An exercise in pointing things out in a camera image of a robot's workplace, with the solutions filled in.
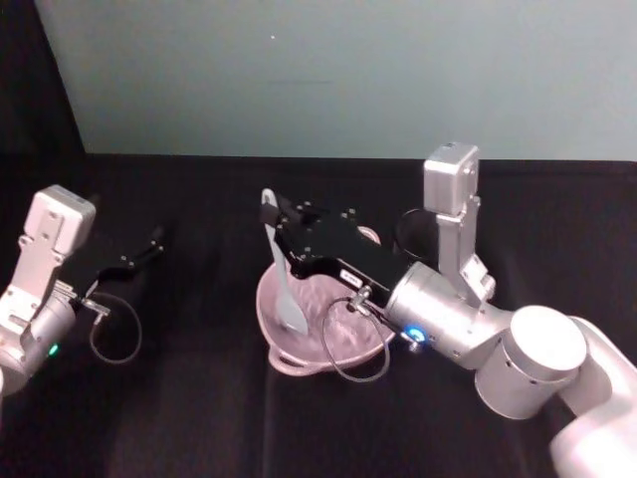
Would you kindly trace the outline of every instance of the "blue led light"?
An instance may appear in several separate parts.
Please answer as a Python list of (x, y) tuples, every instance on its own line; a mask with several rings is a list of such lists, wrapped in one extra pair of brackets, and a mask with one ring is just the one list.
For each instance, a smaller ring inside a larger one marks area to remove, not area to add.
[(405, 329), (405, 334), (407, 334), (412, 341), (419, 344), (427, 341), (427, 335), (417, 327), (408, 327)]

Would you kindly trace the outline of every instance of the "white spatula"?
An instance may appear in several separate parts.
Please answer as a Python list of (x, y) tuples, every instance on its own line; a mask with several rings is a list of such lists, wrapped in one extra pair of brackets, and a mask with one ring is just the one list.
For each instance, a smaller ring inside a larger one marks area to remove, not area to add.
[[(277, 197), (271, 189), (264, 189), (261, 193), (261, 203), (279, 207)], [(308, 334), (308, 321), (303, 310), (295, 300), (288, 285), (288, 271), (286, 269), (286, 257), (275, 242), (276, 230), (266, 224), (266, 232), (275, 259), (277, 274), (279, 275), (279, 296), (277, 297), (277, 315), (284, 325), (306, 336)]]

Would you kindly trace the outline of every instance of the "light blue wall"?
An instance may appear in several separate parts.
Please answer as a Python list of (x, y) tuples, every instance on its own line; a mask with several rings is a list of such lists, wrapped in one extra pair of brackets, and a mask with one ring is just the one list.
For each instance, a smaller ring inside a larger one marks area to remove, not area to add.
[(632, 160), (635, 0), (39, 0), (88, 151)]

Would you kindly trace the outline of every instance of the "black tablecloth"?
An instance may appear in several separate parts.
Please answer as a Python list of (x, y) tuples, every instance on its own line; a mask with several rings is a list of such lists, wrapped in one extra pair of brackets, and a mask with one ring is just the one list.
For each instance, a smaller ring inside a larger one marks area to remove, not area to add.
[[(547, 477), (547, 446), (570, 415), (557, 402), (511, 422), (477, 397), (472, 374), (392, 345), (370, 385), (291, 378), (267, 365), (255, 290), (271, 262), (260, 191), (354, 207), (389, 243), (422, 204), (420, 161), (90, 156), (0, 162), (0, 284), (35, 191), (60, 183), (101, 197), (87, 246), (63, 279), (171, 227), (163, 259), (116, 291), (144, 322), (132, 364), (100, 363), (81, 315), (61, 351), (5, 399), (2, 476)], [(483, 161), (478, 252), (496, 305), (543, 304), (599, 325), (637, 360), (637, 167)], [(374, 361), (360, 372), (378, 366)]]

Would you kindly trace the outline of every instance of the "dark background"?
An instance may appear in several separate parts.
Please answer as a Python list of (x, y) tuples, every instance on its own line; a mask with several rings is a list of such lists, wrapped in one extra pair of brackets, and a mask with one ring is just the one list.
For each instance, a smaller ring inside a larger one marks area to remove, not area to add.
[[(422, 204), (420, 160), (85, 156), (35, 8), (0, 0), (0, 11), (0, 284), (33, 194), (53, 183), (101, 197), (92, 237), (63, 274), (76, 287), (158, 223), (172, 231), (162, 260), (115, 289), (144, 322), (140, 357), (98, 362), (92, 318), (80, 315), (61, 351), (4, 401), (2, 476), (552, 476), (547, 446), (569, 414), (555, 402), (526, 422), (499, 418), (470, 373), (433, 353), (393, 344), (389, 374), (372, 385), (267, 365), (254, 310), (271, 261), (261, 189), (354, 207), (389, 245), (399, 215)], [(478, 249), (498, 280), (496, 305), (585, 317), (635, 361), (635, 165), (481, 168)]]

